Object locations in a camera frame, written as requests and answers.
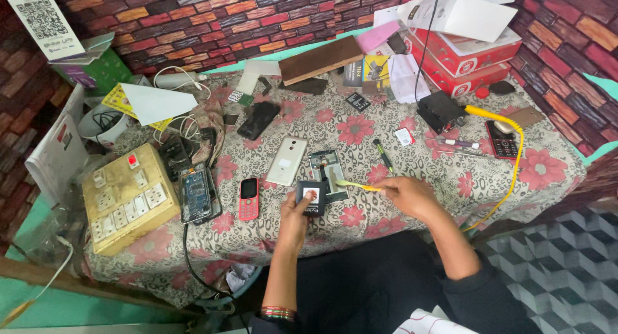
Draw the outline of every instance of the geometric patterned floor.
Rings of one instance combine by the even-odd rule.
[[[573,211],[475,247],[544,334],[618,334],[616,215]]]

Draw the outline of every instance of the black cloth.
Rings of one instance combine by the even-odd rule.
[[[416,309],[439,305],[478,333],[541,333],[487,259],[459,281],[445,277],[437,251],[404,231],[351,249],[298,260],[298,321],[255,318],[253,334],[391,334]]]

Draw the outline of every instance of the toothbrush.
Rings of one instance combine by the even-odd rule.
[[[363,189],[368,190],[370,192],[379,192],[382,189],[382,188],[375,188],[375,187],[372,187],[372,186],[366,186],[364,184],[358,184],[358,183],[354,183],[354,182],[349,182],[349,181],[346,181],[346,180],[336,180],[335,183],[338,186],[356,186],[356,187],[360,187],[360,188],[363,188]]]

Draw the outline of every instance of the bangle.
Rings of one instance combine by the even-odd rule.
[[[274,319],[288,320],[294,322],[296,311],[288,310],[285,307],[263,306],[259,314],[264,317],[272,317]]]

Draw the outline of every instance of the table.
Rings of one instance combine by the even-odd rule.
[[[192,264],[210,283],[234,262],[267,265],[278,234],[279,207],[292,187],[261,181],[259,218],[237,219],[239,184],[249,177],[264,178],[283,136],[309,139],[305,155],[320,150],[336,149],[341,158],[346,180],[376,182],[388,175],[386,167],[371,143],[379,138],[397,175],[414,176],[433,188],[438,200],[451,212],[458,224],[473,223],[489,212],[505,195],[512,176],[512,164],[497,160],[483,122],[477,116],[466,117],[467,124],[445,137],[479,141],[487,158],[439,153],[450,150],[424,137],[434,137],[427,124],[416,114],[415,105],[401,105],[386,95],[366,96],[372,106],[362,113],[344,102],[353,88],[335,88],[329,79],[324,95],[272,89],[270,94],[254,94],[255,101],[279,103],[282,112],[256,141],[241,138],[235,128],[228,129],[213,175],[224,213],[199,227],[191,225],[188,245]],[[241,116],[243,106],[228,102],[227,97],[239,81],[240,74],[217,74],[204,83],[212,90],[205,104],[226,113]],[[268,77],[271,85],[279,85],[276,77]],[[479,100],[474,94],[458,98],[460,104],[471,104],[502,115],[518,108],[534,105],[530,97],[509,77],[517,92],[503,97]],[[186,92],[196,92],[187,88]],[[416,142],[402,147],[394,131],[406,127]],[[542,210],[560,201],[585,177],[585,168],[566,139],[545,119],[525,130],[525,146],[519,180],[513,195],[500,206],[483,229],[494,219],[510,218],[527,222]],[[133,136],[143,142],[147,135]],[[136,147],[131,145],[125,150]],[[297,179],[310,180],[308,158]],[[403,229],[421,230],[425,226],[401,214],[384,197],[374,192],[351,189],[351,198],[327,206],[323,217],[309,223],[302,257],[345,249],[367,239],[390,235]],[[175,217],[136,241],[114,257],[85,248],[92,277],[144,288],[177,307],[194,301],[203,287],[186,270],[182,254],[182,225]]]

